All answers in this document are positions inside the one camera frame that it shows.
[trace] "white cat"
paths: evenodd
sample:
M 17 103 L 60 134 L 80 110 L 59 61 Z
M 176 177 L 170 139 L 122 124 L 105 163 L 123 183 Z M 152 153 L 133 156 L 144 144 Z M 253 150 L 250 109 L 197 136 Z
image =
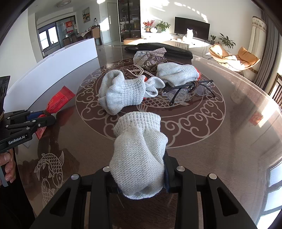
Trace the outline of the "white cat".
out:
M 193 29 L 187 29 L 187 34 L 182 38 L 182 41 L 191 41 L 193 39 Z

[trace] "orange cushion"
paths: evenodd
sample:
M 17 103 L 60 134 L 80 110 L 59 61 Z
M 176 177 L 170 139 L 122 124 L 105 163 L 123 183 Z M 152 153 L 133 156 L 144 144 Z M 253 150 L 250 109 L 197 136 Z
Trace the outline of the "orange cushion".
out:
M 220 44 L 214 44 L 212 47 L 210 47 L 210 50 L 219 57 L 227 57 L 229 56 L 228 52 L 225 51 L 224 48 L 221 47 Z
M 249 63 L 250 65 L 254 65 L 258 61 L 258 58 L 254 54 L 250 53 L 243 47 L 239 49 L 238 56 L 241 60 Z

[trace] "ceiling light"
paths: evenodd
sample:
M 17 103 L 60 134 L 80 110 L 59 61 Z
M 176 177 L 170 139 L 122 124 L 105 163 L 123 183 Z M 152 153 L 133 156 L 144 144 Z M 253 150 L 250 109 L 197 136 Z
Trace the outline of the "ceiling light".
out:
M 66 6 L 66 5 L 70 4 L 70 3 L 71 3 L 71 0 L 64 0 L 64 1 L 60 2 L 60 3 L 58 3 L 57 7 L 63 7 L 63 6 Z

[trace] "red flowers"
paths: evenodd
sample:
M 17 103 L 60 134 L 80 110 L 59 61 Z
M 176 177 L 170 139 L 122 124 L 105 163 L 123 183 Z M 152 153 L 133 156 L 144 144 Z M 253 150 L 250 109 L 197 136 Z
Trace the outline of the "red flowers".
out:
M 151 28 L 154 22 L 155 22 L 154 20 L 145 21 L 143 22 L 143 24 L 145 25 L 146 28 Z

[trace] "television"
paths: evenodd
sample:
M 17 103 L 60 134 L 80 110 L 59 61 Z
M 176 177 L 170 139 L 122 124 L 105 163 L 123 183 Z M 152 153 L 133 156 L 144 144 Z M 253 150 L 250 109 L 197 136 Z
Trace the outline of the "television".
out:
M 174 33 L 186 34 L 187 29 L 193 29 L 193 37 L 208 40 L 210 24 L 189 18 L 175 17 Z

